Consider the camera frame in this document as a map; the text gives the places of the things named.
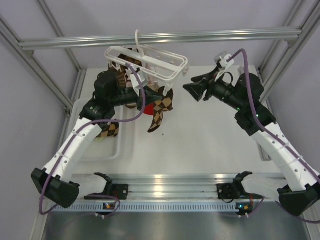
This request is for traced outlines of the red sock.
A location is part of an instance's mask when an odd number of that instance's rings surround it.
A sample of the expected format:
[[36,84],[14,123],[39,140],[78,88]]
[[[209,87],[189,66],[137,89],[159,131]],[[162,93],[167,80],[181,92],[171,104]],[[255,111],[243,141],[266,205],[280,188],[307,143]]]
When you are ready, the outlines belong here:
[[154,105],[153,104],[149,104],[145,107],[143,113],[145,115],[148,115],[148,116],[153,116],[154,115]]

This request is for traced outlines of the white plastic sock hanger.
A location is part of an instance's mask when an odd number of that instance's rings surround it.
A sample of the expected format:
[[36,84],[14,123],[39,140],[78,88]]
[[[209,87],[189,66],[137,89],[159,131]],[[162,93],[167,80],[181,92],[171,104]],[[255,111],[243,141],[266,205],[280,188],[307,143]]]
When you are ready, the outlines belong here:
[[163,82],[164,91],[167,92],[173,88],[174,80],[179,76],[185,76],[189,70],[189,61],[187,57],[170,51],[160,50],[149,45],[139,43],[140,31],[135,31],[135,48],[131,51],[124,46],[111,46],[105,52],[104,56],[108,61],[109,67],[119,68],[120,65],[130,64],[128,61],[118,58],[120,54],[141,61],[142,66],[133,65],[139,68],[143,73],[153,77],[155,81]]

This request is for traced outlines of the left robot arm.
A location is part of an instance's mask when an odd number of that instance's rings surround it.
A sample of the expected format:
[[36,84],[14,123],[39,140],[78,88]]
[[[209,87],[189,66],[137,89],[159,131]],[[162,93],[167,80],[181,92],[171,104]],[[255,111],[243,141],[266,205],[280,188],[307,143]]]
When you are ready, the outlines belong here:
[[[70,207],[78,198],[107,199],[113,194],[112,179],[96,172],[87,177],[73,177],[74,170],[87,148],[112,123],[137,120],[145,107],[162,99],[162,95],[143,84],[140,69],[128,67],[136,88],[122,88],[119,72],[108,69],[97,75],[92,98],[83,107],[76,124],[54,157],[41,169],[35,168],[31,179],[40,193],[39,203],[47,198],[57,206]],[[139,115],[130,119],[114,119],[115,107],[136,104]]]

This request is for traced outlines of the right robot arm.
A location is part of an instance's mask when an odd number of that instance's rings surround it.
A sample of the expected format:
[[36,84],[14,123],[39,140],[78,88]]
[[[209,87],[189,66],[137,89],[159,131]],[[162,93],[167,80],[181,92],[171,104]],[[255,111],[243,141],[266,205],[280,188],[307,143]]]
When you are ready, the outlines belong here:
[[183,88],[197,102],[215,97],[235,109],[237,124],[261,146],[284,178],[275,180],[244,171],[237,174],[232,183],[218,185],[219,199],[259,195],[278,202],[289,214],[299,217],[320,199],[320,174],[296,153],[276,118],[260,102],[264,88],[257,75],[243,73],[236,84],[227,83],[223,78],[224,74],[216,67],[207,74],[193,77]]

